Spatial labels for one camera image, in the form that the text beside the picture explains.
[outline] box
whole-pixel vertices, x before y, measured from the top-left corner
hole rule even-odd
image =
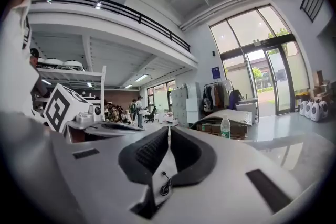
[[[317,87],[314,87],[314,89],[309,90],[309,91],[310,91],[310,96],[313,98],[317,96],[319,93],[321,93],[321,87],[317,86]]]
[[[321,86],[321,85],[323,85],[322,70],[313,72],[313,82],[314,82],[314,86]]]
[[[314,97],[314,100],[325,101],[328,104],[330,103],[330,94],[328,93],[319,93],[317,96]]]

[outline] cable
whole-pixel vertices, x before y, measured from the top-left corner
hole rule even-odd
[[[163,171],[161,174],[164,175],[164,176],[166,176],[166,177],[168,178],[166,184],[163,185],[163,186],[161,187],[161,189],[160,189],[160,194],[161,194],[162,196],[166,196],[166,195],[169,193],[169,188],[170,188],[170,186],[172,185],[172,184],[171,184],[171,179],[167,176],[167,174],[166,174],[165,171]]]

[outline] office chair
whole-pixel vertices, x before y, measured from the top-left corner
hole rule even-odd
[[[154,114],[156,113],[156,107],[153,108],[153,111],[150,115],[145,115],[145,123],[148,123],[148,121],[154,122]]]

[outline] blue sign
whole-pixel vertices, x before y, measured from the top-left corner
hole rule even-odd
[[[220,79],[221,72],[219,71],[219,67],[214,67],[211,69],[212,71],[212,77],[214,79]]]

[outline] plastic bottle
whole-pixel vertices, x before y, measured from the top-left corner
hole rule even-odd
[[[220,133],[222,137],[229,138],[231,137],[231,125],[230,121],[227,118],[227,115],[223,115],[223,120],[220,125]]]

